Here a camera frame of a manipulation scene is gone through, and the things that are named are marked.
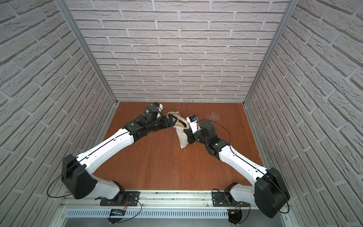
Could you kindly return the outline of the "beige cloth soil bag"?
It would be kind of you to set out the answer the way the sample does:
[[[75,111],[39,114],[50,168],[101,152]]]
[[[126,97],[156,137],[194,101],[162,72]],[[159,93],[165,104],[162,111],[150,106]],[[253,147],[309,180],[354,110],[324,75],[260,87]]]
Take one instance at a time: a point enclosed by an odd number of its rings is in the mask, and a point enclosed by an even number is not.
[[[189,143],[187,139],[187,134],[184,132],[184,130],[190,129],[190,124],[187,122],[187,120],[180,116],[179,112],[168,112],[167,115],[171,114],[173,119],[176,118],[175,125],[173,126],[176,130],[180,148],[185,148]]]

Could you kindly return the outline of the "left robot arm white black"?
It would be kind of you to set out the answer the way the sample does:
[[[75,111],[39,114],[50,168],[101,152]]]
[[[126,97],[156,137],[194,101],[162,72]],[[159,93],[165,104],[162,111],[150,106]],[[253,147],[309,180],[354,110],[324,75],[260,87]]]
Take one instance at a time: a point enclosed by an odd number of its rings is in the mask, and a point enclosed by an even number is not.
[[[101,197],[114,200],[122,195],[123,187],[114,181],[96,177],[93,173],[112,156],[149,132],[173,127],[176,122],[177,117],[172,114],[159,118],[146,118],[140,115],[92,149],[76,157],[72,154],[66,156],[63,159],[61,181],[75,199]]]

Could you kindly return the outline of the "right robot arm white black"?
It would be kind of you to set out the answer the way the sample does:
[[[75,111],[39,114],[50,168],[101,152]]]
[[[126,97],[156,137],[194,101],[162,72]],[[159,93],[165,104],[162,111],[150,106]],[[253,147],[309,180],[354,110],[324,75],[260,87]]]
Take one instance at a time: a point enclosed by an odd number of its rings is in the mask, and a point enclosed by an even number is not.
[[[254,163],[234,149],[230,142],[218,138],[211,121],[199,123],[194,118],[186,125],[184,133],[189,144],[197,141],[205,145],[211,156],[231,166],[251,184],[232,183],[225,193],[233,202],[256,205],[269,218],[275,217],[288,204],[290,194],[277,169],[267,169]]]

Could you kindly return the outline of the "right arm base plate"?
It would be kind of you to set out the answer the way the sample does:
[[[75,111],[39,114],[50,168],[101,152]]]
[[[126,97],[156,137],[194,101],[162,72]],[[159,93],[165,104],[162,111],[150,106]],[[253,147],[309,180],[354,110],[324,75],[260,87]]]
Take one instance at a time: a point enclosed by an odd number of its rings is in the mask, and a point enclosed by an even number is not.
[[[211,195],[214,207],[242,208],[250,206],[249,203],[235,201],[229,193],[212,190]]]

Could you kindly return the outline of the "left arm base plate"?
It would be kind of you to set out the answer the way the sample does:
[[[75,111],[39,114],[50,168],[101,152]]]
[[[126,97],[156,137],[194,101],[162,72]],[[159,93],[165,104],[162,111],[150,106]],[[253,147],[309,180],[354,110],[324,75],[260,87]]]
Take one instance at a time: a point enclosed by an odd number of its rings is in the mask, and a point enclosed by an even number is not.
[[[131,206],[136,207],[138,205],[140,197],[139,191],[125,191],[120,192],[112,200],[102,198],[100,206]]]

